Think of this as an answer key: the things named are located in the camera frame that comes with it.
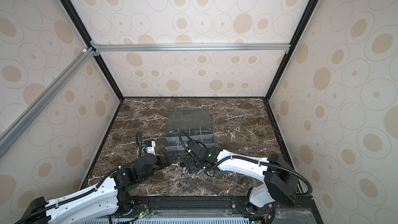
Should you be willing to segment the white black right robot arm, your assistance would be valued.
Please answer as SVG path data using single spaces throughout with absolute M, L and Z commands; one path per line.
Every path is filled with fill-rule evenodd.
M 187 155 L 206 173 L 229 171 L 261 181 L 262 185 L 252 188 L 249 193 L 249 202 L 256 207 L 273 202 L 293 206 L 297 196 L 310 197 L 313 193 L 311 183 L 278 155 L 254 158 L 216 146 L 207 148 L 194 140 L 181 144 Z

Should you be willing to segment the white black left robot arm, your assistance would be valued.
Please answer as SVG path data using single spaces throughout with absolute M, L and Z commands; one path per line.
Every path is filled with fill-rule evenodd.
M 109 171 L 93 186 L 48 201 L 44 197 L 33 200 L 18 223 L 82 224 L 106 215 L 131 215 L 137 207 L 130 191 L 171 164 L 168 156 L 144 154 Z

